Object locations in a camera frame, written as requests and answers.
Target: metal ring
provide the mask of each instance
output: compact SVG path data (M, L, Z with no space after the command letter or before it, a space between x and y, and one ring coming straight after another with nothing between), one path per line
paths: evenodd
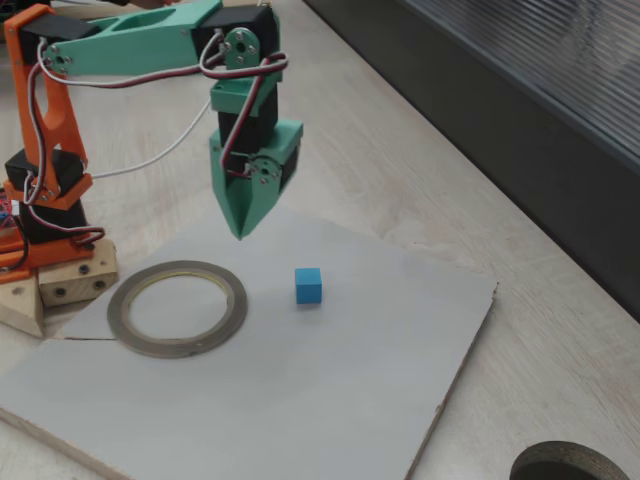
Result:
M131 302L148 286L166 278L192 275L216 283L227 294L227 310L213 328L194 337L153 338L131 324ZM183 358L208 352L228 340L247 316L247 293L228 270L205 262L180 260L142 270L118 287L107 308L107 319L116 339L141 355L156 358Z

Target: dark circular object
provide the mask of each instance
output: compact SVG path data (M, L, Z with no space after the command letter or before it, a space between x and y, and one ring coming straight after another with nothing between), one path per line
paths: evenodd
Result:
M544 442L527 448L511 468L510 480L629 480L618 466L590 448Z
M129 307L142 290L166 278L191 275L216 283L227 294L227 310L212 328L194 337L153 338L131 324ZM247 293L228 270L205 262L181 260L142 270L118 287L107 308L111 331L123 345L136 353L156 358L182 358L204 353L228 340L247 316Z

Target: teal robot arm part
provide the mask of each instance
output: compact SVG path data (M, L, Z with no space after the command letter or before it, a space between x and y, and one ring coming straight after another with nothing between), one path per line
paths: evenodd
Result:
M100 32L50 45L51 69L68 75L142 75L198 63L194 32L222 8L220 0L103 18Z
M223 8L207 0L91 22L99 32L51 42L46 64L58 74L141 75L197 65L214 34L222 33L227 70L260 65L280 49L277 17L267 6ZM224 79L211 89L219 129L211 136L215 196L232 233L251 233L276 204L296 171L302 123L278 118L282 72L264 75L255 98L254 77ZM246 118L242 112L253 102ZM234 125L238 135L230 139ZM233 141L224 165L221 153Z

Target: robotic arm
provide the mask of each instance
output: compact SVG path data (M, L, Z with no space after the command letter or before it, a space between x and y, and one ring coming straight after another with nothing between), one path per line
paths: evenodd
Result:
M277 84L288 60L268 6L223 8L204 0L83 22L36 5L5 23L24 150L6 163L8 199L20 203L11 235L0 237L0 283L30 270L90 256L104 231L87 224L81 196L93 180L68 86L126 88L202 73L217 80L210 138L214 193L241 239L275 205L296 170L302 124L278 118ZM216 67L225 64L226 70ZM34 89L44 75L48 111ZM67 75L134 75L115 82Z

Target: table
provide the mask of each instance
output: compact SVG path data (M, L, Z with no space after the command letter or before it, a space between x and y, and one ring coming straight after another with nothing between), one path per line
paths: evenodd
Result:
M305 122L282 204L500 281L414 478L507 479L516 456L545 440L585 444L639 478L640 325L301 0L276 8L291 56L280 115ZM0 52L0 157L8 159L21 136ZM74 89L90 171L163 149L210 86L188 78ZM85 195L88 218L106 227L123 269L215 201L207 151L215 123L208 115L160 163L96 181ZM0 374L38 344L0 325ZM99 477L0 423L0 480L38 478Z

